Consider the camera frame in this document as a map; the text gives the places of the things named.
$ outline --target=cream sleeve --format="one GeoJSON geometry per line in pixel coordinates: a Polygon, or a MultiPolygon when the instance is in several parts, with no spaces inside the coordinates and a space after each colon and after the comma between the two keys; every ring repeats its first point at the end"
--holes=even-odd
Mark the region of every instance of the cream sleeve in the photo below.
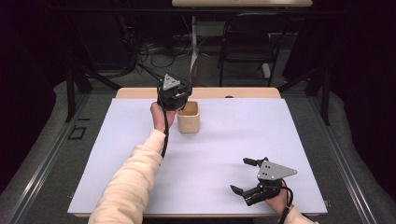
{"type": "Polygon", "coordinates": [[[131,157],[107,184],[89,223],[142,223],[155,175],[163,161],[164,138],[164,133],[153,129],[146,142],[134,148],[131,157]]]}
{"type": "Polygon", "coordinates": [[[285,219],[285,224],[319,224],[318,222],[313,222],[307,217],[303,216],[296,206],[293,206],[289,211],[285,219]]]}

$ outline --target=white tabletop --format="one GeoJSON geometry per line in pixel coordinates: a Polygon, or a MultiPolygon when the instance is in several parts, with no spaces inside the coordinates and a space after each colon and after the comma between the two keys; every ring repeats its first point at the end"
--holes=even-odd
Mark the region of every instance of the white tabletop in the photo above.
{"type": "MultiPolygon", "coordinates": [[[[296,169],[286,177],[294,204],[307,214],[327,213],[283,99],[195,99],[200,105],[198,133],[170,130],[167,152],[150,193],[146,217],[260,217],[274,212],[266,203],[247,206],[230,185],[252,189],[258,167],[244,158],[296,169]]],[[[155,99],[113,99],[68,213],[88,216],[113,174],[141,144],[152,126],[155,99]]]]}

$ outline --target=black curtain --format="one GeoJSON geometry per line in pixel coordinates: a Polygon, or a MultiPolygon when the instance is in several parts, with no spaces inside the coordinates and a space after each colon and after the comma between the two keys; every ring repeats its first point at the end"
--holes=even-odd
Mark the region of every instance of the black curtain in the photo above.
{"type": "Polygon", "coordinates": [[[342,20],[307,20],[284,77],[325,65],[331,90],[345,103],[355,148],[378,184],[396,199],[396,4],[394,1],[316,0],[314,7],[351,12],[342,20]]]}
{"type": "MultiPolygon", "coordinates": [[[[134,0],[135,7],[141,8],[172,8],[172,0],[134,0]]],[[[173,51],[173,16],[170,15],[139,15],[138,32],[148,39],[173,51]]]]}
{"type": "Polygon", "coordinates": [[[64,67],[35,1],[0,3],[0,192],[18,171],[55,104],[64,67]]]}

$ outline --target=wire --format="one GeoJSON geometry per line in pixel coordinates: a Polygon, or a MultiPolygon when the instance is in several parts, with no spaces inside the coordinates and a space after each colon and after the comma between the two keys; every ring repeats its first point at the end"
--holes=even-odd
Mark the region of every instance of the wire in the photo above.
{"type": "Polygon", "coordinates": [[[159,74],[151,71],[148,67],[146,67],[145,65],[141,64],[141,63],[137,63],[137,66],[141,67],[142,70],[145,70],[146,72],[148,72],[152,77],[154,77],[155,79],[157,79],[157,81],[161,81],[161,79],[163,79],[162,76],[160,76],[159,74]]]}
{"type": "Polygon", "coordinates": [[[293,191],[292,191],[290,188],[288,188],[288,186],[286,185],[285,180],[282,180],[282,181],[283,181],[283,183],[285,184],[285,186],[282,187],[282,189],[287,190],[288,193],[287,193],[287,195],[286,195],[286,207],[285,207],[285,209],[283,210],[282,216],[281,216],[281,218],[280,218],[280,220],[279,220],[279,223],[280,223],[280,224],[284,224],[284,223],[285,223],[286,216],[288,215],[288,213],[289,213],[289,211],[290,211],[290,208],[291,208],[291,205],[292,205],[292,203],[293,203],[293,191]]]}
{"type": "Polygon", "coordinates": [[[150,63],[151,63],[151,65],[153,65],[154,67],[157,67],[157,68],[165,68],[165,67],[169,67],[169,66],[171,66],[174,62],[175,62],[175,59],[176,59],[176,57],[184,57],[184,56],[187,56],[187,55],[189,55],[190,54],[190,52],[191,52],[191,49],[192,49],[192,42],[191,42],[191,39],[190,39],[190,36],[191,36],[191,31],[190,31],[190,29],[189,29],[189,26],[187,25],[187,23],[186,23],[186,20],[185,20],[185,18],[184,17],[182,17],[182,19],[183,19],[183,22],[184,22],[184,25],[185,25],[185,27],[186,27],[186,30],[187,30],[187,32],[188,32],[188,34],[187,34],[187,41],[186,41],[186,43],[185,43],[185,45],[184,45],[184,47],[182,48],[182,50],[180,51],[180,52],[167,52],[167,53],[169,53],[170,54],[170,56],[172,57],[172,61],[169,63],[169,64],[166,64],[166,65],[158,65],[158,64],[156,64],[154,61],[155,61],[155,55],[158,55],[159,53],[152,53],[152,54],[150,54],[149,53],[149,51],[150,50],[153,50],[153,49],[148,49],[148,48],[146,48],[146,50],[145,51],[140,51],[139,53],[141,54],[141,55],[146,55],[147,57],[148,56],[151,56],[150,57],[150,63]]]}
{"type": "MultiPolygon", "coordinates": [[[[55,0],[54,3],[56,4],[56,6],[61,7],[62,5],[59,3],[58,0],[55,0]]],[[[85,52],[87,53],[89,59],[91,60],[91,62],[96,65],[97,67],[99,67],[100,69],[104,69],[103,66],[101,64],[99,64],[99,62],[96,61],[94,55],[92,54],[92,52],[90,51],[90,49],[88,48],[88,46],[85,44],[85,41],[83,40],[83,38],[81,37],[79,31],[76,29],[76,25],[75,22],[72,20],[71,16],[64,16],[65,21],[68,23],[70,29],[73,31],[74,35],[76,36],[78,42],[81,44],[81,46],[85,49],[85,52]]],[[[103,76],[106,77],[107,79],[111,79],[111,78],[115,78],[115,77],[123,77],[128,75],[129,73],[131,73],[132,71],[134,71],[134,55],[132,53],[128,53],[128,63],[129,66],[125,67],[122,71],[120,71],[117,74],[113,74],[113,75],[108,75],[108,76],[103,76]]]]}
{"type": "Polygon", "coordinates": [[[165,139],[163,140],[163,151],[161,152],[161,156],[164,158],[166,149],[168,147],[168,139],[169,139],[169,124],[168,124],[168,117],[166,116],[166,110],[163,108],[163,101],[161,100],[160,97],[160,85],[157,86],[157,95],[158,95],[158,101],[160,102],[160,106],[163,109],[163,117],[165,119],[165,139]]]}

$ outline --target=chair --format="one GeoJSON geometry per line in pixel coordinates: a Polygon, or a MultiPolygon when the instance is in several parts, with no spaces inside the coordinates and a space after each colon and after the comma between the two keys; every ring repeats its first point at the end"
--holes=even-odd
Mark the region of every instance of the chair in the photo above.
{"type": "Polygon", "coordinates": [[[289,28],[289,18],[275,13],[243,12],[228,19],[224,25],[219,54],[219,85],[222,86],[224,62],[227,62],[257,63],[258,69],[264,63],[271,63],[268,79],[268,86],[271,86],[281,41],[289,28]]]}

